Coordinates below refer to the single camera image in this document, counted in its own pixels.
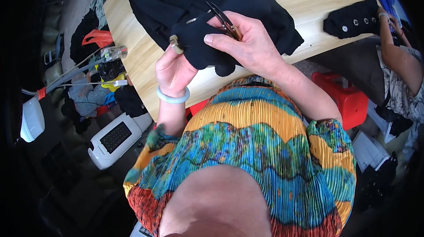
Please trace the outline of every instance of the orange tape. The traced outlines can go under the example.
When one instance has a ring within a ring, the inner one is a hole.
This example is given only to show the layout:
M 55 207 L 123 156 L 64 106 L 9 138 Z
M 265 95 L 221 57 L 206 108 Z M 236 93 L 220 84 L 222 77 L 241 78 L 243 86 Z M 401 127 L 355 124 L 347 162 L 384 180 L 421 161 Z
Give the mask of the orange tape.
M 46 96 L 46 87 L 43 87 L 41 90 L 38 90 L 38 101 L 43 99 Z

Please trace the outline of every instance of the gray pipe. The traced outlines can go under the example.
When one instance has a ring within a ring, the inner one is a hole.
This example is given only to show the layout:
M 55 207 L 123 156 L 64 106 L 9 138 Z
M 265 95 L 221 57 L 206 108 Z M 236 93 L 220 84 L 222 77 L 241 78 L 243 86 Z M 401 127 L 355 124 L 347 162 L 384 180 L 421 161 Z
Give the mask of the gray pipe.
M 80 69 L 71 71 L 67 75 L 65 75 L 62 78 L 60 78 L 60 80 L 58 80 L 55 83 L 53 83 L 52 85 L 48 86 L 46 88 L 46 94 L 48 94 L 49 92 L 53 91 L 56 87 L 60 86 L 62 83 L 66 82 L 66 81 L 69 81 L 73 76 L 77 75 L 78 73 L 83 72 L 84 70 L 91 69 L 95 65 L 100 64 L 102 62 L 103 62 L 103 60 L 102 59 L 99 59 L 97 61 L 94 61 L 93 63 L 88 64 L 87 66 L 83 66 Z

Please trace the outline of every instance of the bracelet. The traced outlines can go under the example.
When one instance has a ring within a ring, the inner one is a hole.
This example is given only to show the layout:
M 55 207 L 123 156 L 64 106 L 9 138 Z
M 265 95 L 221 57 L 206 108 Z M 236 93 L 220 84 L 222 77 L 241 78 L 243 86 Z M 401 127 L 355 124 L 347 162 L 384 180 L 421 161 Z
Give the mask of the bracelet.
M 158 86 L 158 88 L 156 90 L 156 94 L 158 95 L 158 97 L 161 100 L 163 100 L 167 103 L 178 104 L 178 103 L 183 103 L 183 102 L 187 101 L 188 98 L 190 97 L 190 90 L 188 90 L 187 87 L 185 87 L 185 90 L 186 90 L 186 94 L 183 97 L 172 98 L 172 97 L 169 97 L 167 95 L 164 95 L 163 92 L 160 90 L 160 88 Z
M 381 17 L 382 15 L 386 16 L 386 17 L 387 17 L 387 22 L 388 22 L 388 23 L 390 23 L 390 17 L 389 17 L 389 15 L 388 15 L 387 13 L 380 12 L 380 13 L 378 14 L 378 19 L 380 19 L 380 17 Z

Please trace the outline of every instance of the floral dress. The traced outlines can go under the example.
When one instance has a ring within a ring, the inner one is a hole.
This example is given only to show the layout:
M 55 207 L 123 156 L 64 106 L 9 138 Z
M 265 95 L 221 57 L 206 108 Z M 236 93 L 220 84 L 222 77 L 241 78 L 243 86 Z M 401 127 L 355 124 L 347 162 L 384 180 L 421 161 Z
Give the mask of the floral dress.
M 262 189 L 273 236 L 337 236 L 349 218 L 356 161 L 349 136 L 335 120 L 308 127 L 293 101 L 262 77 L 220 89 L 181 137 L 153 130 L 124 181 L 141 224 L 159 234 L 163 210 L 192 172 L 237 166 Z

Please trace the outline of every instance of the red plastic bag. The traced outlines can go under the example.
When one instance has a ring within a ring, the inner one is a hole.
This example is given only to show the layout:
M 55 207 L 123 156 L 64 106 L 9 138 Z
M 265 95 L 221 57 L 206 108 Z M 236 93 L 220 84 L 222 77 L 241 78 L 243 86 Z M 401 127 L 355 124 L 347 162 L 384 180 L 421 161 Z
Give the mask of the red plastic bag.
M 110 31 L 102 31 L 94 29 L 82 39 L 82 46 L 89 43 L 96 43 L 100 48 L 111 44 L 113 42 L 112 34 Z

